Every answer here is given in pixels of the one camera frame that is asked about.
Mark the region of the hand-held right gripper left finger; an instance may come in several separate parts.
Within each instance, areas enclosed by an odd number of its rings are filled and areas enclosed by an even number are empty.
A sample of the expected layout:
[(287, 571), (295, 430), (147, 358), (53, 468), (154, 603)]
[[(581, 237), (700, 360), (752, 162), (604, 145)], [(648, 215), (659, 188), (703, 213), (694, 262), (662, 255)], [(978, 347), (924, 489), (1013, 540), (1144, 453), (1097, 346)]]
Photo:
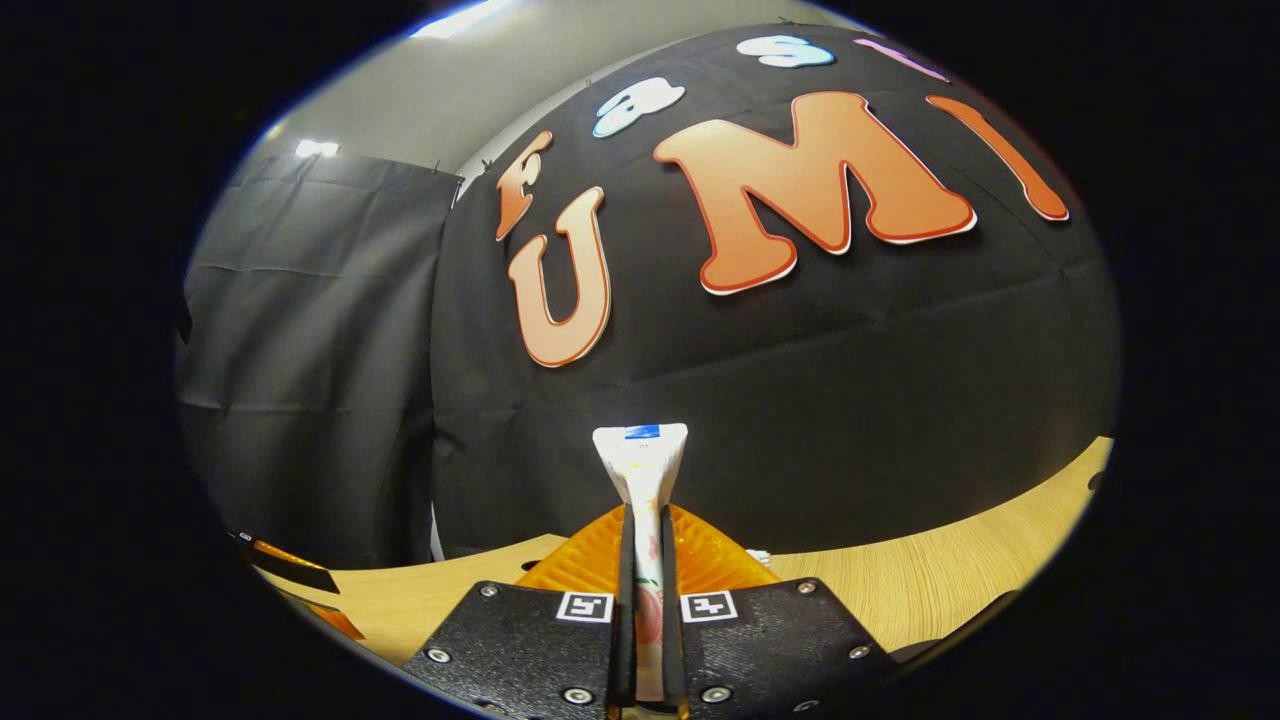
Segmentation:
[(404, 671), (495, 717), (622, 717), (637, 685), (634, 538), (621, 505), (517, 582), (475, 583)]

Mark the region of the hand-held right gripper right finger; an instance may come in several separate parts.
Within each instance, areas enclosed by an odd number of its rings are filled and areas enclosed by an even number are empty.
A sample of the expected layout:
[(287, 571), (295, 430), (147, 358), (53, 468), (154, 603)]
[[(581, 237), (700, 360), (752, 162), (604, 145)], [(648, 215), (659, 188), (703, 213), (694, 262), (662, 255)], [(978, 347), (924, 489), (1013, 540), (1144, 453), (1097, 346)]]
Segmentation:
[(691, 512), (662, 518), (664, 702), (681, 719), (826, 719), (901, 662), (822, 579), (778, 579)]

